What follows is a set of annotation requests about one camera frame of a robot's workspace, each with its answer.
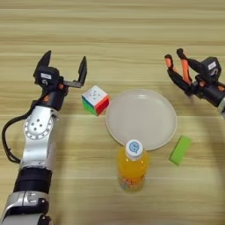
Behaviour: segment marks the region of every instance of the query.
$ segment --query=bottle cap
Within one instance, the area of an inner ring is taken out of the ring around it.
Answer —
[[[137,160],[142,156],[143,145],[136,139],[130,140],[126,145],[126,155],[131,160]]]

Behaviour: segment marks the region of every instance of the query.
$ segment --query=rubik's cube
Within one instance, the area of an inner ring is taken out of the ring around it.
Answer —
[[[83,108],[90,113],[99,116],[109,105],[107,93],[93,86],[82,95]]]

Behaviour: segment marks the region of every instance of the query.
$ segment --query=green block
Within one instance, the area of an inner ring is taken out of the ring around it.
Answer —
[[[90,112],[90,113],[98,116],[97,113],[96,113],[96,111],[85,100],[82,99],[82,103],[83,103],[83,108],[85,110],[87,110],[88,112]]]
[[[187,150],[191,146],[191,139],[189,137],[181,135],[176,148],[173,150],[170,160],[176,164],[180,165],[183,161],[183,157],[185,156]]]

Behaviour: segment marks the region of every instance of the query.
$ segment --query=wooden table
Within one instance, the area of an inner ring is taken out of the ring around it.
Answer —
[[[82,57],[88,59],[85,86],[70,90],[61,111],[50,193],[56,225],[225,224],[225,123],[206,101],[186,98],[163,61],[183,47],[199,60],[219,57],[224,68],[224,10],[223,0],[0,2],[1,128],[40,95],[33,71],[48,49],[51,65],[69,80],[77,78]],[[178,131],[169,144],[149,153],[146,184],[137,194],[118,186],[119,144],[106,130],[105,115],[97,118],[82,107],[81,94],[94,84],[111,98],[137,88],[157,91],[177,112]],[[192,146],[177,167],[169,155],[182,134],[192,138]],[[22,123],[7,137],[21,156]],[[1,149],[2,212],[18,166]]]

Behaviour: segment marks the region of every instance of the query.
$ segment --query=orange juice bottle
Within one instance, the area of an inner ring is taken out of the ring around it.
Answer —
[[[138,140],[130,140],[125,148],[121,148],[118,155],[118,179],[122,189],[139,191],[143,187],[148,164],[148,153]]]

